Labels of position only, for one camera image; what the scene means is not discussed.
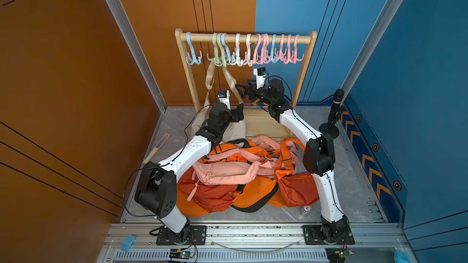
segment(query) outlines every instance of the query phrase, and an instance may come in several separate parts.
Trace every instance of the microphone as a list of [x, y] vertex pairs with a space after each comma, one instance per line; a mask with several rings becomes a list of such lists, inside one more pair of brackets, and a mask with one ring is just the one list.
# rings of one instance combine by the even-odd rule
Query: microphone
[[330, 125], [332, 125], [333, 120], [335, 119], [336, 113], [340, 109], [343, 96], [344, 96], [344, 91], [342, 89], [338, 89], [335, 91], [335, 96], [333, 96], [333, 104], [331, 105], [330, 114], [328, 115], [328, 124]]
[[335, 139], [340, 135], [340, 131], [338, 127], [335, 126], [335, 123], [341, 116], [341, 101], [343, 101], [344, 91], [342, 89], [338, 89], [335, 91], [335, 95], [333, 96], [333, 104], [331, 104], [330, 114], [328, 115], [328, 123], [323, 123], [319, 127], [319, 131], [323, 134], [330, 133], [331, 137]]

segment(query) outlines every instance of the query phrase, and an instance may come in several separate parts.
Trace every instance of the blue wall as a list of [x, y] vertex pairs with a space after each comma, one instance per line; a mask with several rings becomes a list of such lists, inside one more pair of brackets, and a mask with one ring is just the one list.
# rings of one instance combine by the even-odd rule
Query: blue wall
[[466, 0], [404, 0], [351, 90], [408, 190], [421, 262], [468, 241], [467, 22]]
[[[318, 32], [299, 101], [319, 102], [341, 87], [385, 1], [257, 0], [255, 32], [286, 35]], [[305, 45], [299, 46], [298, 55], [302, 55]], [[265, 66], [270, 75], [281, 76], [293, 90], [301, 62]]]

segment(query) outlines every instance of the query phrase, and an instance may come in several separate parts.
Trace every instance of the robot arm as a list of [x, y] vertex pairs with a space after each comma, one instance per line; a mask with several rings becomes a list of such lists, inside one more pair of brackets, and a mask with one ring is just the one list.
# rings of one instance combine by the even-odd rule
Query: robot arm
[[352, 235], [346, 236], [351, 234], [351, 230], [338, 201], [335, 186], [333, 138], [329, 133], [322, 134], [313, 129], [296, 114], [285, 101], [281, 80], [272, 79], [267, 88], [258, 88], [257, 82], [263, 83], [264, 81], [264, 79], [259, 79], [259, 75], [264, 75], [264, 68], [257, 68], [257, 70], [259, 71], [254, 73], [257, 81], [248, 81], [247, 85], [236, 85], [237, 90], [242, 97], [248, 96], [250, 100], [255, 98], [268, 104], [270, 116], [291, 130], [305, 145], [303, 163], [307, 171], [312, 173], [317, 185], [322, 207], [322, 234], [328, 243], [339, 242], [346, 238], [349, 244], [353, 244]]
[[148, 162], [141, 171], [135, 201], [156, 214], [170, 230], [173, 241], [184, 242], [190, 231], [190, 221], [176, 206], [177, 182], [197, 160], [209, 154], [221, 142], [231, 122], [243, 119], [243, 104], [233, 110], [225, 103], [213, 104], [209, 118], [190, 142], [157, 164]]

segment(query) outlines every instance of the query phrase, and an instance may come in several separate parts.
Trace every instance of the round stand base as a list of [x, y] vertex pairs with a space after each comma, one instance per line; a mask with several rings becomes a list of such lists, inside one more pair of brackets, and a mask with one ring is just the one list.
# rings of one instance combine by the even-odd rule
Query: round stand base
[[335, 139], [336, 137], [338, 137], [338, 135], [340, 135], [340, 131], [338, 130], [338, 128], [335, 125], [330, 125], [328, 123], [323, 123], [322, 125], [320, 125], [319, 131], [322, 132], [323, 134], [330, 133], [333, 139]]

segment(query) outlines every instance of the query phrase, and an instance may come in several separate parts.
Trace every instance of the orange wall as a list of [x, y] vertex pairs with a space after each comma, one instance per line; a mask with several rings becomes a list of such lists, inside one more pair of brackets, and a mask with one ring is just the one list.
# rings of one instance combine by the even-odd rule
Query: orange wall
[[[132, 23], [138, 41], [155, 75], [167, 105], [193, 105], [189, 86], [177, 49], [174, 30], [184, 32], [253, 33], [255, 30], [256, 0], [121, 0]], [[213, 55], [207, 43], [194, 45], [197, 54], [202, 50], [203, 61], [192, 65], [200, 102], [206, 95], [205, 72], [209, 62], [206, 54]], [[252, 68], [230, 67], [239, 83], [252, 78]], [[217, 68], [212, 100], [218, 90], [229, 89], [222, 69]]]
[[2, 260], [94, 262], [160, 112], [105, 0], [0, 14]]

